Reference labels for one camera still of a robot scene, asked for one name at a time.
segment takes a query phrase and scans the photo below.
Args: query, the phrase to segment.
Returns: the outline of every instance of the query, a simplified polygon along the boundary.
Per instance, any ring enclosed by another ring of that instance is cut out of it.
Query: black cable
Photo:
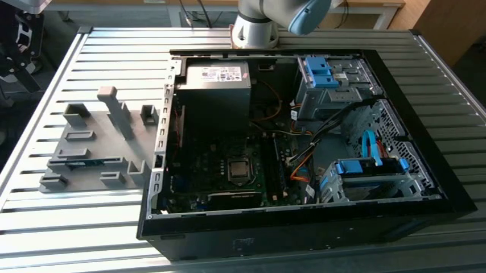
[[[347,0],[345,0],[345,11],[343,11],[343,15],[341,16],[341,23],[335,28],[339,28],[343,26],[343,24],[347,21],[347,16],[350,15],[350,4],[347,2]]]
[[[187,24],[190,25],[190,27],[193,27],[191,19],[190,19],[190,16],[187,14],[187,10],[186,10],[185,4],[183,4],[183,0],[179,0],[179,3],[180,3],[182,11],[185,12],[185,18],[186,18]]]
[[[206,8],[205,8],[205,5],[203,5],[203,2],[202,2],[201,0],[198,0],[198,2],[199,2],[199,5],[201,5],[201,8],[203,9],[203,12],[205,12],[205,17],[206,17],[207,27],[209,27],[209,28],[213,28],[213,24],[211,24],[210,16],[207,15],[207,11],[206,11]]]
[[[218,23],[218,20],[219,20],[219,17],[222,17],[222,14],[223,14],[223,12],[219,12],[219,15],[218,15],[217,19],[214,20],[213,25],[215,25]]]
[[[361,102],[355,102],[353,104],[349,104],[347,107],[342,108],[338,112],[335,112],[329,119],[326,119],[323,121],[323,124],[321,125],[321,128],[315,131],[314,136],[311,138],[311,141],[309,143],[309,146],[306,147],[306,149],[299,152],[290,160],[289,163],[293,163],[297,159],[299,159],[301,157],[303,157],[305,155],[307,155],[310,152],[314,151],[315,146],[318,145],[319,141],[321,141],[321,136],[323,134],[326,134],[330,130],[333,130],[334,128],[337,128],[341,124],[341,122],[343,121],[343,117],[346,116],[346,114],[355,110],[358,107],[362,106],[367,106],[367,105],[373,105],[377,100],[381,97],[374,97],[374,98],[369,98]]]

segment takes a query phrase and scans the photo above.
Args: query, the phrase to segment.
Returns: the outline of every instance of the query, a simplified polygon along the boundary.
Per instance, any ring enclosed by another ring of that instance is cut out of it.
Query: metal slat table
[[[78,34],[0,175],[0,268],[12,272],[481,272],[486,267],[486,111],[421,36],[407,31],[281,33],[282,48],[378,50],[478,211],[398,242],[171,264],[135,238],[142,191],[38,191],[71,102],[107,110],[116,86],[131,110],[158,104],[170,49],[230,48],[227,29],[94,28]]]

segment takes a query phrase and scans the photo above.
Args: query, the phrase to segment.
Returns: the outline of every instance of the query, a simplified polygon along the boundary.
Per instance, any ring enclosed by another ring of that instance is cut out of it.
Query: blue plastic clip
[[[322,180],[321,182],[321,185],[319,185],[319,188],[323,189],[325,186],[326,186],[326,183],[327,183],[329,179],[327,179],[327,176],[325,177],[325,179]]]
[[[313,79],[313,86],[315,88],[339,87],[339,82],[333,77],[331,67],[329,66],[323,56],[307,56],[306,67]]]
[[[382,159],[379,158],[377,138],[374,136],[374,131],[371,131],[371,130],[366,130],[363,132],[363,137],[362,137],[362,155],[365,158],[369,157],[369,155],[367,155],[367,142],[369,141],[370,141],[370,151],[371,151],[370,157],[373,157],[373,159],[377,163],[377,166],[382,166],[383,162],[382,162]]]
[[[345,167],[346,173],[362,173],[363,168],[362,164],[359,163],[359,160],[343,160],[341,164]]]
[[[345,169],[339,163],[335,164],[335,170],[338,171],[338,174],[341,174],[341,175],[345,173]]]
[[[401,160],[398,160],[401,165],[402,165],[402,168],[403,168],[403,171],[409,171],[410,170],[410,164],[409,164],[409,161],[405,159],[405,158],[401,158]]]

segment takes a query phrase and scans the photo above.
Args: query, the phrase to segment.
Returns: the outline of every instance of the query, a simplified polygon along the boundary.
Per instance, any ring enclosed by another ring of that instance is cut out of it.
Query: floor
[[[215,27],[227,27],[234,23],[237,13],[210,12],[210,19]],[[42,58],[43,69],[35,74],[35,79],[46,90],[56,66],[62,63],[64,54],[71,45],[76,31],[80,26],[98,27],[170,27],[167,12],[71,12],[70,22],[62,20],[62,16],[55,11],[46,12],[46,37],[44,52]],[[194,27],[205,27],[203,20],[194,22]],[[473,91],[478,99],[486,104],[486,92],[484,90],[486,78],[486,52],[480,51],[478,46],[473,46],[454,67],[461,80]],[[14,83],[0,82],[2,88],[16,103],[10,109],[0,109],[0,170],[8,160],[10,153],[15,147],[22,131],[28,123],[30,117],[42,98],[43,91],[30,95],[23,87]]]

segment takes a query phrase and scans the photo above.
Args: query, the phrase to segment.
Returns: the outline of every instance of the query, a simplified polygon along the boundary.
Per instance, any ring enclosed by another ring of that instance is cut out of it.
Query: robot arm
[[[273,48],[277,25],[295,35],[309,34],[329,12],[331,0],[241,0],[231,41],[239,48]]]

